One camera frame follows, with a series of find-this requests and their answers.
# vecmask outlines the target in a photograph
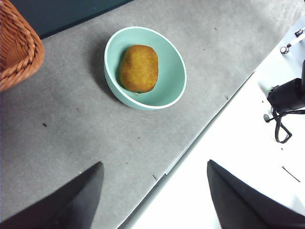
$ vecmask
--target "black cable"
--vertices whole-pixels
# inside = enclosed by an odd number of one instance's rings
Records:
[[[282,117],[283,117],[283,115],[282,115],[282,116],[281,116],[281,114],[280,114],[280,115],[277,115],[275,109],[273,109],[272,115],[273,115],[273,118],[274,118],[275,121],[276,121],[276,126],[275,126],[275,139],[276,139],[277,142],[284,144],[284,143],[286,143],[286,142],[292,137],[292,133],[290,133],[289,130],[282,124]],[[278,133],[279,133],[279,131],[280,131],[280,127],[281,127],[283,130],[285,130],[285,132],[288,134],[288,136],[287,136],[283,141],[280,141],[280,139],[278,138]]]
[[[277,142],[279,143],[286,143],[291,137],[292,137],[292,133],[289,132],[289,130],[282,124],[282,117],[286,116],[286,115],[290,115],[290,114],[295,114],[295,115],[305,115],[305,110],[296,110],[296,111],[287,111],[287,112],[277,112],[273,107],[272,107],[272,115],[273,118],[267,119],[265,120],[267,123],[269,123],[272,120],[276,121],[276,126],[275,126],[275,139]],[[280,141],[280,139],[278,138],[278,133],[280,131],[280,128],[282,128],[283,130],[285,130],[285,132],[288,134],[288,136],[283,140]]]
[[[296,111],[287,111],[287,112],[278,112],[279,115],[276,115],[276,117],[281,118],[284,117],[286,115],[289,114],[293,114],[293,115],[305,115],[305,110],[296,110]],[[270,118],[268,120],[266,120],[267,123],[269,123],[270,121],[274,120],[275,116],[273,118]]]

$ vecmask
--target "black object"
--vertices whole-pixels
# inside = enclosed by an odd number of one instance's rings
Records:
[[[1,229],[89,229],[98,206],[104,169],[96,163],[53,194],[0,224]]]
[[[279,143],[286,143],[292,134],[282,124],[282,117],[288,114],[305,114],[305,110],[298,110],[305,106],[305,60],[302,66],[302,78],[296,78],[281,86],[274,87],[269,92],[267,100],[273,108],[273,118],[269,119],[268,117],[265,121],[270,122],[273,119],[276,121],[275,139]],[[278,137],[280,127],[288,134],[283,141],[280,141]]]
[[[275,202],[210,160],[207,175],[223,229],[305,229],[305,217]]]
[[[131,0],[11,0],[41,39]]]
[[[296,78],[269,92],[267,100],[276,111],[297,110],[305,106],[305,94],[301,91],[302,80]]]

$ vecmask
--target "bowl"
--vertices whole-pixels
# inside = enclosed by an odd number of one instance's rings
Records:
[[[120,82],[120,66],[125,51],[132,45],[151,46],[158,55],[159,75],[155,87],[146,93],[126,90]],[[175,46],[164,36],[145,27],[127,27],[117,31],[107,42],[104,72],[113,94],[124,104],[140,110],[156,110],[175,104],[186,86],[186,69]]]

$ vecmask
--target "brown fuzzy fruit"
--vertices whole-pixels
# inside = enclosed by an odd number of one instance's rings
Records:
[[[149,92],[157,83],[158,56],[145,45],[133,45],[125,53],[121,65],[120,80],[131,92]]]

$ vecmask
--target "bowl rim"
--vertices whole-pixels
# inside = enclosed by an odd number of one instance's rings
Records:
[[[165,39],[173,48],[174,50],[176,51],[176,53],[178,54],[181,62],[182,62],[182,65],[183,65],[183,71],[184,71],[184,84],[183,84],[183,88],[179,94],[179,96],[172,102],[170,102],[169,104],[165,104],[165,105],[161,105],[161,106],[152,106],[152,105],[147,105],[147,104],[143,104],[143,103],[140,103],[134,99],[132,99],[129,95],[127,95],[122,89],[121,89],[121,86],[118,84],[118,82],[113,78],[113,77],[110,77],[112,76],[112,74],[110,73],[110,70],[109,70],[109,67],[108,67],[108,48],[109,48],[109,45],[110,43],[112,42],[112,40],[121,32],[125,31],[125,30],[130,30],[130,29],[143,29],[143,30],[148,30],[150,32],[153,32],[155,34],[157,34],[158,36],[162,37],[163,39]],[[184,64],[184,61],[182,59],[182,56],[180,55],[179,51],[177,50],[177,48],[166,38],[164,37],[162,34],[158,33],[157,31],[154,31],[152,29],[149,29],[149,28],[146,28],[146,27],[141,27],[141,26],[130,26],[130,27],[125,27],[123,29],[120,29],[118,30],[116,33],[114,33],[111,38],[108,40],[107,42],[107,45],[106,45],[106,48],[105,48],[105,53],[104,53],[104,63],[105,63],[105,68],[106,68],[106,71],[107,71],[107,74],[109,75],[109,79],[111,80],[112,84],[116,87],[116,89],[129,101],[131,101],[132,103],[138,105],[138,106],[141,106],[141,107],[145,107],[147,109],[153,109],[153,110],[156,110],[156,109],[163,109],[163,108],[166,108],[166,107],[169,107],[173,104],[175,104],[183,95],[184,91],[185,91],[185,88],[186,88],[186,81],[187,81],[187,76],[186,76],[186,67],[185,67],[185,64]]]

